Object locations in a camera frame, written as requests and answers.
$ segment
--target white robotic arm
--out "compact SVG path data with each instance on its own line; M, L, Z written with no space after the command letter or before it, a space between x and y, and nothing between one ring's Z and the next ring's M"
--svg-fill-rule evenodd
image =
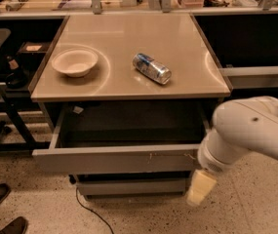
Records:
M187 194L199 205L217 182L216 176L250 151L278 160L278 99L252 97L221 104L213 115L214 127L203 139L196 171Z

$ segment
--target black cable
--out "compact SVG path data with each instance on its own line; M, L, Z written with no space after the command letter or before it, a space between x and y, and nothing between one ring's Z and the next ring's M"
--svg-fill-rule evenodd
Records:
M109 224L105 219L103 219L102 216L100 216L100 215L99 215L97 212L95 212L94 210L92 210L92 209L90 209L90 208L88 208L88 207L85 207L85 206L79 201L79 198L78 198L78 188L76 188L76 198L77 198L77 201L78 201L78 203L79 203L79 205L80 205L81 207L83 207L84 209L88 210L88 211L91 212L92 214L98 216L98 217L100 218L100 220L102 220L102 221L109 227L109 229L110 229L110 231L111 231L111 234L114 234L114 232L113 232L113 230L112 230L110 224Z

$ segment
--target white bowl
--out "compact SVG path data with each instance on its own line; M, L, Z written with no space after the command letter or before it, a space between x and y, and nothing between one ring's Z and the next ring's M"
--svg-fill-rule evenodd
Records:
M52 60L54 70L69 77L82 77L97 64L98 55L86 49L70 49L57 54Z

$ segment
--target concrete floor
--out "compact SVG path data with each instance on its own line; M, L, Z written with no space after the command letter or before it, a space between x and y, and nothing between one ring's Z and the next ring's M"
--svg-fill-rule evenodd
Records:
M38 140L49 138L41 125L29 127ZM9 134L3 141L12 141ZM0 155L0 183L12 192L0 205L0 229L22 215L26 234L111 233L96 215L82 208L67 175L45 174L32 157ZM252 153L218 180L197 208L180 195L100 198L82 204L101 215L115 234L277 234L278 162Z

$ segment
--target soda can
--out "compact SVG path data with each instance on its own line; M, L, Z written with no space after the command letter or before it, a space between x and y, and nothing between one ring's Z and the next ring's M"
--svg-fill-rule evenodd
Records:
M133 58L133 66L143 75L162 85L168 83L172 75L165 65L141 53Z

